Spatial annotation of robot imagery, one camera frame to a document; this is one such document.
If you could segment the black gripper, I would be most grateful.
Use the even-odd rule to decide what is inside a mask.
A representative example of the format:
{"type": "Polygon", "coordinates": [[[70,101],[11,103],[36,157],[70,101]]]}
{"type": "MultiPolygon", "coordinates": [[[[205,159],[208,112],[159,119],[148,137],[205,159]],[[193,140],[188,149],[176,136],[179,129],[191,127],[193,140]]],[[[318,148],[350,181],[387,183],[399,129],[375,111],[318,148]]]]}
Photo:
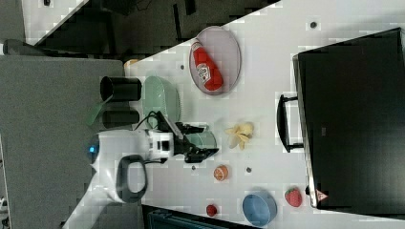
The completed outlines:
{"type": "Polygon", "coordinates": [[[201,149],[194,147],[190,150],[191,143],[185,135],[198,134],[204,131],[203,127],[192,126],[182,122],[173,122],[161,112],[157,112],[158,130],[173,136],[173,155],[184,155],[186,163],[201,163],[215,155],[219,149],[201,149]]]}

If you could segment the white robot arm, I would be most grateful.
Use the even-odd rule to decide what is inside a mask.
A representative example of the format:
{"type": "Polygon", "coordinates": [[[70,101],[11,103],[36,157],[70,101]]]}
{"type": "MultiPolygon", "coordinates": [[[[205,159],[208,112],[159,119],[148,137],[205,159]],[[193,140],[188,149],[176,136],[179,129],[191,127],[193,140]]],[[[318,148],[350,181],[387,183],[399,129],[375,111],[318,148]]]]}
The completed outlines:
{"type": "Polygon", "coordinates": [[[136,203],[148,188],[148,179],[138,191],[130,188],[130,166],[138,164],[143,174],[148,163],[165,163],[183,155],[186,163],[201,163],[218,152],[217,147],[200,148],[189,135],[199,134],[203,127],[173,122],[161,112],[148,114],[157,122],[154,129],[104,131],[95,135],[89,147],[94,170],[91,182],[81,200],[61,225],[62,229],[92,229],[104,208],[112,203],[136,203]]]}

